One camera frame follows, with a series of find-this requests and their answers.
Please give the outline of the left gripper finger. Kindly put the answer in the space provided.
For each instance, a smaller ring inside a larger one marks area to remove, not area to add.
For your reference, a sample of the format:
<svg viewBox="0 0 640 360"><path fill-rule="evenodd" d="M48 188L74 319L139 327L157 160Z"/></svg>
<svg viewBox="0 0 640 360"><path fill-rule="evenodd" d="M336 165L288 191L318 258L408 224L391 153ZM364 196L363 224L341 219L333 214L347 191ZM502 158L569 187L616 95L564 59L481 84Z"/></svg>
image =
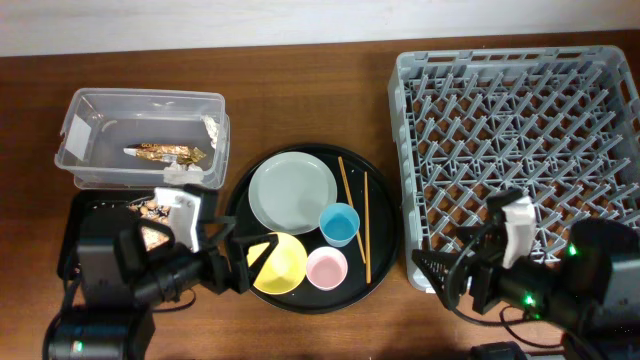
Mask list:
<svg viewBox="0 0 640 360"><path fill-rule="evenodd" d="M275 234L263 234L234 239L234 279L236 280L238 290L248 290L253 286L278 243L278 236ZM253 246L263 244L266 244L266 248L258 254L258 257L252 264L249 264L247 260L249 249Z"/></svg>
<svg viewBox="0 0 640 360"><path fill-rule="evenodd" d="M117 246L126 270L143 270L169 255L175 237L169 226L139 219L119 234Z"/></svg>

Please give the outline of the pink plastic cup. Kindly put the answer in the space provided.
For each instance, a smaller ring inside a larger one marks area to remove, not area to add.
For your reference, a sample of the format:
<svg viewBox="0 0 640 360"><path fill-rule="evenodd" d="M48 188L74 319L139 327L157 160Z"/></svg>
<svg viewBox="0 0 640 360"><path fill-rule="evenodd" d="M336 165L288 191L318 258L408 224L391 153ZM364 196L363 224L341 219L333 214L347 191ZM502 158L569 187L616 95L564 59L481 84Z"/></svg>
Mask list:
<svg viewBox="0 0 640 360"><path fill-rule="evenodd" d="M306 264L306 277L322 291L338 287L348 274L348 261L344 254L333 247L320 247L311 252Z"/></svg>

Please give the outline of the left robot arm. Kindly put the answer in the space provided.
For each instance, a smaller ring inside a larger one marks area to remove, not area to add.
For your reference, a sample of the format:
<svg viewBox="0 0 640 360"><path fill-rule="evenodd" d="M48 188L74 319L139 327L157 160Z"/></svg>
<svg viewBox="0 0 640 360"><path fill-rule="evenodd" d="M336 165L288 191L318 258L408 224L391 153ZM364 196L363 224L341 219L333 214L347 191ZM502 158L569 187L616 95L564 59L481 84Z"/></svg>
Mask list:
<svg viewBox="0 0 640 360"><path fill-rule="evenodd" d="M275 234L227 240L233 218L204 239L199 251L178 242L169 226L137 218L125 208L86 216L74 254L80 273L44 336L45 359L142 359L155 307L177 302L196 285L239 294L255 282L278 245ZM226 240L223 249L220 241Z"/></svg>

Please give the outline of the yellow bowl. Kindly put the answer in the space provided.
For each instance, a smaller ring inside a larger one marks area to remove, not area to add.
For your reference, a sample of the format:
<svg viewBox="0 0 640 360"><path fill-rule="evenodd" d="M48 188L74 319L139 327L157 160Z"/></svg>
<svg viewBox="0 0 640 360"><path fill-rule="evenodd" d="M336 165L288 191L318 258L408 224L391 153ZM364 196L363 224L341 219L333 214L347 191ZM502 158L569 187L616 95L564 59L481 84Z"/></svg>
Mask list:
<svg viewBox="0 0 640 360"><path fill-rule="evenodd" d="M266 260L253 287L268 295L283 295L298 287L306 277L307 251L296 237L272 232L278 245Z"/></svg>

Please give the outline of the blue plastic cup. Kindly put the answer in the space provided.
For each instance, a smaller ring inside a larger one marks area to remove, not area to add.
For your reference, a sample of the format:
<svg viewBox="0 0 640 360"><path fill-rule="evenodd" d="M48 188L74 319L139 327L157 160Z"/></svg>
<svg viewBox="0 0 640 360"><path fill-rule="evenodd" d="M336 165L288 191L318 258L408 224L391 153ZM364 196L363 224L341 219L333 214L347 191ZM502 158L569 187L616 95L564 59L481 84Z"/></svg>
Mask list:
<svg viewBox="0 0 640 360"><path fill-rule="evenodd" d="M319 228L329 245L344 247L356 236L360 228L360 217L352 206L334 203L321 213Z"/></svg>

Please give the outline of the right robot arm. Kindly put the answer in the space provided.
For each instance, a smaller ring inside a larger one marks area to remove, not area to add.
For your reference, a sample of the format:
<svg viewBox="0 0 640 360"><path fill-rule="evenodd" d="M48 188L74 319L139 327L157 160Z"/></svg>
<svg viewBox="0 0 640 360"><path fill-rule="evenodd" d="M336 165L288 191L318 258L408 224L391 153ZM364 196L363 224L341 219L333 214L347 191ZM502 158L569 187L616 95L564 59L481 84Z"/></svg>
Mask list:
<svg viewBox="0 0 640 360"><path fill-rule="evenodd" d="M462 227L458 254L415 250L412 262L441 303L457 317L489 326L484 316L501 302L522 312L495 326L545 322L562 332L568 359L639 356L639 234L619 222L575 223L561 263L551 268L527 255L508 264L507 249L522 241L506 222Z"/></svg>

